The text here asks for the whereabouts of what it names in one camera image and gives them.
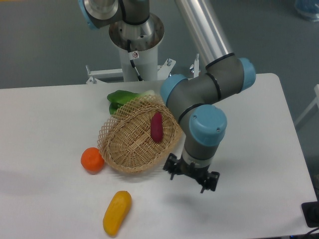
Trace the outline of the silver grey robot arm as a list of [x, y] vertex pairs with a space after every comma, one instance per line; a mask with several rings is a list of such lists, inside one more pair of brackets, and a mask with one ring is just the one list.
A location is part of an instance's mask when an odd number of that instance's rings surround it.
[[[150, 12], [149, 1], [81, 0], [78, 4], [90, 28], [109, 27], [124, 81], [159, 79], [158, 45], [164, 27]], [[214, 191], [219, 173], [208, 168], [227, 127], [227, 118], [215, 103], [251, 87], [256, 71], [248, 59], [235, 56], [209, 1], [178, 0], [176, 5], [206, 71], [193, 79], [166, 75], [161, 86], [162, 100], [186, 136], [181, 158], [170, 154], [163, 168], [171, 176], [186, 175], [203, 190]]]

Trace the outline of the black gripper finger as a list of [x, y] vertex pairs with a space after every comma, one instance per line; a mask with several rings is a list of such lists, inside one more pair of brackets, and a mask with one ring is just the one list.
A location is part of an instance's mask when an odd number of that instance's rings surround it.
[[215, 191], [217, 187], [217, 183], [220, 177], [220, 173], [211, 171], [211, 172], [206, 172], [202, 178], [201, 178], [201, 191], [200, 193], [202, 194], [205, 190], [208, 191]]
[[173, 180], [175, 175], [181, 175], [181, 160], [173, 153], [170, 153], [163, 166], [163, 170], [167, 171], [170, 175], [170, 180]]

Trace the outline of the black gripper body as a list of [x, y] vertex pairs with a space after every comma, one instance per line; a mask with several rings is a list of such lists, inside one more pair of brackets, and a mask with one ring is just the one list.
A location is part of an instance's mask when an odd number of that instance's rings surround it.
[[179, 175], [186, 175], [195, 179], [202, 186], [210, 185], [210, 176], [208, 172], [208, 166], [202, 168], [196, 168], [194, 163], [187, 164], [183, 157], [179, 162]]

